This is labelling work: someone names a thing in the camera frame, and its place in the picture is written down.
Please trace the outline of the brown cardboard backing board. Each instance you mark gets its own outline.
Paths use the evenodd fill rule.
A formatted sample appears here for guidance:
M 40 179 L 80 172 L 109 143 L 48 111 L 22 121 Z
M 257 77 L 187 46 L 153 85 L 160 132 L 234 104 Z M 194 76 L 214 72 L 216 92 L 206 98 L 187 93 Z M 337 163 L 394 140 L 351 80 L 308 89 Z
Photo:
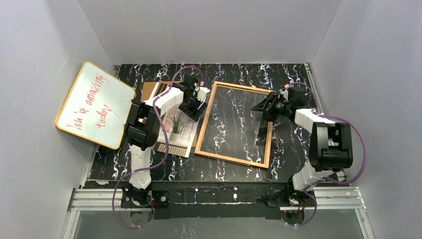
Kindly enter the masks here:
M 162 93 L 170 85 L 170 81 L 164 82 L 145 82 L 142 88 L 141 101 L 146 101 L 154 96 Z M 172 146 L 183 148 L 195 147 L 197 144 L 197 128 L 198 123 L 193 121 L 187 115 L 178 109 L 178 105 L 171 108 L 167 113 L 162 116 L 165 130 L 168 135 L 169 143 Z M 176 116 L 183 116 L 182 121 L 187 122 L 186 126 L 180 130 L 179 133 L 173 133 L 173 120 Z

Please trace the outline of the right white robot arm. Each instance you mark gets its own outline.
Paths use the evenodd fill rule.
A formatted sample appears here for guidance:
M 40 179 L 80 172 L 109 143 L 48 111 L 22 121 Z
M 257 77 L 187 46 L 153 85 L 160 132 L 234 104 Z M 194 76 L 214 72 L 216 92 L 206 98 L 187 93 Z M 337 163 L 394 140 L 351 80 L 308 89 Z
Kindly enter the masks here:
M 306 107 L 305 92 L 297 87 L 281 94 L 271 92 L 252 111 L 262 113 L 268 122 L 284 116 L 302 127 L 310 135 L 308 160 L 304 167 L 291 176 L 285 188 L 270 199 L 283 199 L 287 204 L 299 205 L 310 197 L 317 183 L 331 174 L 351 167 L 353 163 L 351 127 L 318 116 L 316 110 Z

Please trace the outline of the aluminium rail base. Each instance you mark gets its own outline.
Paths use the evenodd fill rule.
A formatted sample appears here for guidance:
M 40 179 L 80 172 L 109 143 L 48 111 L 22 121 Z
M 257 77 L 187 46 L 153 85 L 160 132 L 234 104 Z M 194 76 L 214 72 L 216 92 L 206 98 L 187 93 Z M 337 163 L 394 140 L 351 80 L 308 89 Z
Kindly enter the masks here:
M 77 189 L 64 239 L 372 239 L 357 187 L 319 187 L 304 209 L 258 202 L 263 189 L 175 189 L 155 209 L 137 207 L 112 189 Z

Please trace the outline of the plant photo print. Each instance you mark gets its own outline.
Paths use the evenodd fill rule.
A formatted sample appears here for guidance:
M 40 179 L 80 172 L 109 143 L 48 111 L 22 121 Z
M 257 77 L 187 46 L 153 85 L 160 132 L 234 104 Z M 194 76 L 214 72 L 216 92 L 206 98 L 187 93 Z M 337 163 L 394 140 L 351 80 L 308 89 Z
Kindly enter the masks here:
M 169 83 L 155 83 L 151 92 L 150 99 L 164 92 Z M 189 116 L 179 109 L 179 105 L 173 106 L 162 116 L 165 131 L 169 140 L 169 154 L 188 158 L 191 149 L 196 143 L 196 132 L 198 122 L 195 122 Z M 153 150 L 163 152 L 166 151 L 166 142 L 162 130 L 159 132 L 157 142 L 154 144 Z

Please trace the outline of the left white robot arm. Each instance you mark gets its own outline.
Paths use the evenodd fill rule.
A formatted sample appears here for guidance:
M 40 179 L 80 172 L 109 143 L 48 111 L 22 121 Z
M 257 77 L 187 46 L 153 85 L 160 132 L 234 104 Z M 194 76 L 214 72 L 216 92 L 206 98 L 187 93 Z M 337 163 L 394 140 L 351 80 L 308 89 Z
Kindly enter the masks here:
M 165 143 L 170 139 L 165 132 L 163 116 L 177 107 L 182 116 L 197 122 L 207 108 L 206 98 L 210 89 L 196 78 L 171 83 L 164 92 L 146 101 L 132 100 L 129 116 L 125 124 L 126 136 L 131 153 L 131 171 L 128 192 L 136 194 L 145 191 L 151 183 L 151 150 L 162 132 Z

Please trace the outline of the whiteboard with red writing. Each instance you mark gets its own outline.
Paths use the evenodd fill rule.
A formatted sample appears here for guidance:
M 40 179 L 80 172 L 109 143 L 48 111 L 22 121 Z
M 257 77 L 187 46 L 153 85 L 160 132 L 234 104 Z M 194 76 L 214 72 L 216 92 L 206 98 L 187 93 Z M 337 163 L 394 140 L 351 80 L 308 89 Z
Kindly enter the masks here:
M 92 62 L 83 63 L 60 110 L 58 129 L 118 149 L 135 89 Z

